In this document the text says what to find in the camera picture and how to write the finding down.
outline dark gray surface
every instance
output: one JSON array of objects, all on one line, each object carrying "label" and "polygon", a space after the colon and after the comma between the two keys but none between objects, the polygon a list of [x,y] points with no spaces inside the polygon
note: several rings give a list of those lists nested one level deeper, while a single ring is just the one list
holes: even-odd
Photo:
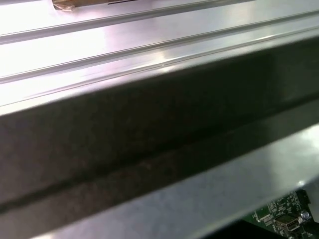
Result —
[{"label": "dark gray surface", "polygon": [[202,238],[316,179],[318,132],[319,124],[47,235],[55,239]]},{"label": "dark gray surface", "polygon": [[[318,42],[307,41],[0,118],[3,238],[44,233],[317,123],[317,107],[302,107],[250,133],[231,134],[315,100],[318,55]],[[223,136],[209,141],[214,135]],[[152,170],[135,168],[155,158]],[[132,168],[124,173],[125,167]],[[42,204],[55,206],[45,213]]]}]

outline metal channel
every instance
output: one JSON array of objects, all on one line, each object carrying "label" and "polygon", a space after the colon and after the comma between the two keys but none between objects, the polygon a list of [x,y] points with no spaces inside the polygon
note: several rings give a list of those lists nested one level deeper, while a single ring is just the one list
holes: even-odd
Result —
[{"label": "metal channel", "polygon": [[43,27],[21,32],[14,32],[0,35],[0,45],[20,41],[38,39],[42,37],[56,36],[76,31],[83,31],[98,27],[111,26],[126,22],[145,20],[149,18],[168,16],[189,11],[201,10],[212,7],[225,6],[235,3],[247,2],[251,0],[206,0],[202,2],[181,4],[169,7],[162,7],[147,11],[127,13],[117,16],[102,17],[97,19],[73,22],[68,24]]},{"label": "metal channel", "polygon": [[[158,43],[140,46],[140,47],[135,47],[135,48],[127,49],[127,50],[122,50],[122,51],[111,52],[111,53],[101,54],[101,55],[97,55],[97,56],[87,57],[87,58],[74,60],[74,61],[70,61],[70,62],[65,62],[65,63],[61,63],[61,64],[57,64],[57,65],[47,66],[47,67],[38,68],[38,69],[30,70],[30,71],[19,72],[19,73],[8,75],[8,76],[3,76],[3,77],[0,77],[0,84],[10,83],[10,82],[19,81],[19,80],[23,80],[23,79],[27,79],[27,78],[56,73],[56,72],[60,72],[60,71],[66,71],[66,70],[80,68],[80,67],[84,67],[84,66],[103,64],[103,63],[107,63],[110,61],[119,60],[121,58],[125,58],[125,57],[132,56],[135,54],[145,53],[147,51],[152,51],[152,50],[156,50],[156,49],[160,49],[160,48],[163,49],[163,48],[168,48],[168,47],[177,46],[177,45],[190,44],[193,42],[198,42],[198,41],[203,41],[203,40],[212,40],[214,38],[219,38],[222,36],[225,37],[225,36],[232,35],[232,34],[245,33],[247,31],[251,31],[251,30],[254,30],[256,28],[269,26],[271,24],[278,24],[278,23],[283,23],[283,22],[287,22],[287,21],[298,20],[301,18],[316,16],[318,14],[319,14],[319,10],[314,10],[314,11],[294,14],[294,15],[290,15],[290,16],[286,16],[286,17],[275,18],[272,20],[266,20],[266,21],[251,23],[251,24],[247,24],[247,25],[226,28],[226,29],[222,29],[222,30],[218,30],[218,31],[212,31],[212,32],[207,32],[207,33],[203,33],[203,34],[197,34],[197,35],[193,35],[193,36],[177,38],[174,40],[158,42]],[[311,27],[309,29],[305,28],[302,31],[291,32],[288,34],[291,35],[291,34],[300,33],[303,31],[308,31],[308,30],[313,30],[313,29],[314,29],[313,27]],[[274,37],[280,37],[280,35],[272,36],[269,39],[272,39]]]},{"label": "metal channel", "polygon": [[33,239],[202,238],[318,176],[319,124]]}]

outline green circuit board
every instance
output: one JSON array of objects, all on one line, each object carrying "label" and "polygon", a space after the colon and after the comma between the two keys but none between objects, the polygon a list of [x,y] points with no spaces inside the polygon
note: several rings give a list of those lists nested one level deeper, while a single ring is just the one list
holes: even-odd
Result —
[{"label": "green circuit board", "polygon": [[244,220],[286,238],[315,239],[316,237],[305,232],[302,224],[297,230],[290,232],[275,223],[275,219],[280,216],[289,217],[289,215],[299,215],[303,210],[310,213],[308,207],[309,203],[306,192],[304,190],[299,190],[298,192],[292,192],[285,197],[267,204],[247,215]]}]

